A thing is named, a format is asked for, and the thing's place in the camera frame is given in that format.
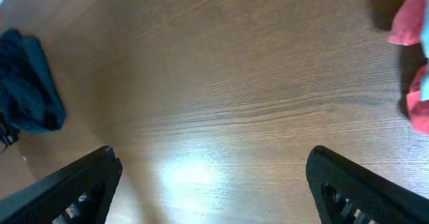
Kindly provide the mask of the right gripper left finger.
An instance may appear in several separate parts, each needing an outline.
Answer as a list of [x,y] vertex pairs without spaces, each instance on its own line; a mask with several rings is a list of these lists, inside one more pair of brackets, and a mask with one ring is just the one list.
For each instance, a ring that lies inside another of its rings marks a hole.
[[104,223],[122,172],[103,146],[1,200],[1,222]]

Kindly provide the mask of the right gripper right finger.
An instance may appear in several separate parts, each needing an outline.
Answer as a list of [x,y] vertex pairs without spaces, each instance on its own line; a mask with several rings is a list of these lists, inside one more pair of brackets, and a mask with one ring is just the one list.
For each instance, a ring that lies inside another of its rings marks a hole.
[[316,146],[306,179],[322,223],[427,223],[428,199]]

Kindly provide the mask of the navy blue shorts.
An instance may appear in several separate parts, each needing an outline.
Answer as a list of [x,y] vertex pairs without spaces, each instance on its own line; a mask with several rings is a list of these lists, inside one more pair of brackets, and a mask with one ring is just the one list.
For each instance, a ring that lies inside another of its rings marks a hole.
[[66,118],[40,41],[15,29],[1,34],[1,111],[30,133],[57,131]]

